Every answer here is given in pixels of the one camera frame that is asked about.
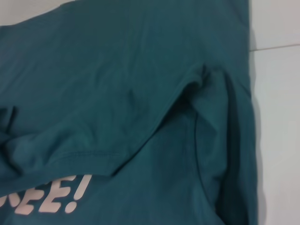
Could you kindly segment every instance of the t-shirt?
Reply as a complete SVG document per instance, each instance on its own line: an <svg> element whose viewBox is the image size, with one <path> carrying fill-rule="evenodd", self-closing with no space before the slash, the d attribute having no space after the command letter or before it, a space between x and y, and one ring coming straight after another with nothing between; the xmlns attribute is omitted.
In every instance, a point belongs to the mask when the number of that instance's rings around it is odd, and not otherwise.
<svg viewBox="0 0 300 225"><path fill-rule="evenodd" d="M1 27L0 222L256 225L248 36L246 0L79 0Z"/></svg>

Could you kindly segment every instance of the tile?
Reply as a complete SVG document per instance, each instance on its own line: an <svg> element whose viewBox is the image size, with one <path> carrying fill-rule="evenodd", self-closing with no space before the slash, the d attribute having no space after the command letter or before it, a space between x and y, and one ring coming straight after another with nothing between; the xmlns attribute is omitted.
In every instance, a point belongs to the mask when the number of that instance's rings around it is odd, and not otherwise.
<svg viewBox="0 0 300 225"><path fill-rule="evenodd" d="M49 12L73 0L0 0L0 25L11 25Z"/></svg>
<svg viewBox="0 0 300 225"><path fill-rule="evenodd" d="M257 51L250 58L260 225L298 224L300 46Z"/></svg>
<svg viewBox="0 0 300 225"><path fill-rule="evenodd" d="M299 0L250 0L251 49L300 44Z"/></svg>

